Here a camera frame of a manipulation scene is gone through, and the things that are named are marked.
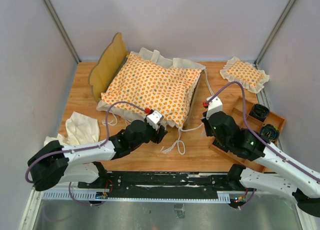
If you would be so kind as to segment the duck print bed cover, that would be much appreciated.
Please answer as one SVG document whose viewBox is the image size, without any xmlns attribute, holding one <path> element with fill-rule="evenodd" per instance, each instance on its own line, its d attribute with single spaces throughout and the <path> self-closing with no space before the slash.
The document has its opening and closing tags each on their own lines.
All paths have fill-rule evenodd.
<svg viewBox="0 0 320 230">
<path fill-rule="evenodd" d="M 131 52 L 115 78 L 101 93 L 98 111 L 109 111 L 129 122 L 143 119 L 143 109 L 157 110 L 164 126 L 181 133 L 190 112 L 192 95 L 206 67 L 187 59 L 166 59 L 159 51 Z"/>
</svg>

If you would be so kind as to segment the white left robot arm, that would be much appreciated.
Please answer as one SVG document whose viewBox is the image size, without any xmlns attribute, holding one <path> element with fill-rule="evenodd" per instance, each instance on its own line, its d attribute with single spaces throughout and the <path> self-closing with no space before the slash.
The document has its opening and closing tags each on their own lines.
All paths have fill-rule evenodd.
<svg viewBox="0 0 320 230">
<path fill-rule="evenodd" d="M 98 170 L 95 162 L 122 158 L 144 143 L 158 144 L 166 134 L 167 130 L 161 124 L 155 129 L 147 121 L 134 120 L 117 134 L 93 144 L 64 146 L 53 140 L 28 160 L 25 179 L 36 191 L 44 191 L 64 182 L 67 173 L 73 173 L 73 168 L 91 167 L 90 177 L 80 177 L 79 181 L 101 188 L 107 183 L 107 175 Z"/>
</svg>

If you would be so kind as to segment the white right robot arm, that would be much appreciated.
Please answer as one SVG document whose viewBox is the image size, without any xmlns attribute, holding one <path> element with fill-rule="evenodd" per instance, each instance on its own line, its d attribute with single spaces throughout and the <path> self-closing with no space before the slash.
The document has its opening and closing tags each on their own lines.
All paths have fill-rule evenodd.
<svg viewBox="0 0 320 230">
<path fill-rule="evenodd" d="M 222 150 L 272 169 L 277 175 L 259 174 L 250 167 L 233 165 L 227 186 L 266 191 L 291 200 L 305 213 L 320 216 L 320 174 L 281 151 L 274 143 L 251 129 L 240 128 L 233 117 L 222 111 L 203 113 L 207 136 L 213 136 Z"/>
</svg>

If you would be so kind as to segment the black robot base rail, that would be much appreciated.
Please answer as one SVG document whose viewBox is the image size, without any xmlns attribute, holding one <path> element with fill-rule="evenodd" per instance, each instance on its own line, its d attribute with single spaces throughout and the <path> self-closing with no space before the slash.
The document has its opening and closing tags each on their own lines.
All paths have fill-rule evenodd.
<svg viewBox="0 0 320 230">
<path fill-rule="evenodd" d="M 255 172 L 241 165 L 232 165 L 227 175 L 187 172 L 108 172 L 94 162 L 84 172 L 70 174 L 71 182 L 80 189 L 103 189 L 96 199 L 191 199 L 208 200 L 219 191 L 262 190 L 300 203 L 308 197 L 287 179 Z"/>
</svg>

